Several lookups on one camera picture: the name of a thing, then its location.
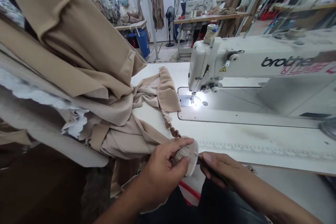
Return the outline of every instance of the dark trousers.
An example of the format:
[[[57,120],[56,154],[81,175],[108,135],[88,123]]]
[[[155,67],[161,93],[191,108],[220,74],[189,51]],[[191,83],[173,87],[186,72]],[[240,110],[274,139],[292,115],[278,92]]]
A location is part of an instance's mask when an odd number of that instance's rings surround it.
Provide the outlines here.
[[[137,223],[237,223],[267,224],[266,218],[254,211],[235,192],[222,189],[206,179],[198,206],[188,206],[177,187],[165,205],[140,216]]]

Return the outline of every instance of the industrial sewing machine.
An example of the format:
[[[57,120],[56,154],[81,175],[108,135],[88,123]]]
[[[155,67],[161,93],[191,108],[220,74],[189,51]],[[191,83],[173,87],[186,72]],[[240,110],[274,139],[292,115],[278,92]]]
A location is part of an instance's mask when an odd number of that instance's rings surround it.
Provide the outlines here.
[[[181,120],[317,128],[336,115],[336,27],[194,44]]]
[[[185,18],[195,18],[197,11],[201,10],[203,13],[210,11],[212,6],[212,0],[192,0],[185,4]]]

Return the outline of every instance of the red cord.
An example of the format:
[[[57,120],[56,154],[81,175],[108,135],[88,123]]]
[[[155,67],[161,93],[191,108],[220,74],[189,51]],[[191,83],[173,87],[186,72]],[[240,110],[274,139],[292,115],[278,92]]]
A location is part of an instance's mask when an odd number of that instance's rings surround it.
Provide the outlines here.
[[[184,189],[186,189],[188,192],[190,192],[191,195],[193,195],[196,199],[198,199],[198,200],[201,199],[201,196],[194,189],[192,189],[190,186],[188,186],[186,183],[184,183],[182,180],[179,182],[179,185],[182,186]]]

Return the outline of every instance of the workbench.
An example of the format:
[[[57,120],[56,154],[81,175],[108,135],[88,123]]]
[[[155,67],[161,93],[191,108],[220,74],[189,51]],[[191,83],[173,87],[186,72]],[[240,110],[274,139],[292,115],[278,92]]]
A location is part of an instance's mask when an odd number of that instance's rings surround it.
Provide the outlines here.
[[[119,31],[125,38],[127,38],[129,36],[129,31],[131,33],[137,33],[138,34],[138,44],[140,48],[134,48],[135,50],[137,50],[137,52],[142,55],[144,58],[146,58],[149,53],[150,53],[150,49],[149,49],[149,38],[148,38],[148,31],[147,31],[147,20],[143,20],[137,23],[133,23],[130,24],[128,26],[115,26],[114,28]],[[140,40],[140,34],[142,33],[142,31],[145,31],[147,33],[147,39],[146,41],[142,41],[142,43],[139,41]]]
[[[132,85],[159,73],[165,66],[176,90],[188,87],[190,63],[149,64],[132,78]],[[226,86],[259,86],[261,78],[225,78]],[[163,135],[172,138],[165,128],[161,111],[143,103],[133,109],[136,117],[146,121]],[[230,124],[180,120],[170,113],[171,124],[181,135],[194,138],[199,152],[226,153],[239,162],[336,175],[336,141],[316,128]]]
[[[140,22],[137,22],[137,23],[134,23],[134,24],[130,24],[128,26],[115,26],[114,28],[117,30],[117,31],[123,31],[123,30],[133,30],[133,29],[144,29],[146,27],[146,24],[147,24],[147,20],[144,20],[144,21],[140,21]]]
[[[219,21],[219,31],[223,27],[223,23],[226,19],[236,19],[236,18],[243,18],[249,16],[250,14],[246,12],[236,12],[231,15],[203,15],[197,16],[191,19],[181,19],[175,20],[174,24],[178,24],[180,32],[177,36],[177,60],[180,57],[180,54],[190,54],[192,48],[180,48],[180,40],[181,40],[181,31],[182,30],[198,30],[205,24],[209,24],[210,22],[217,22]]]

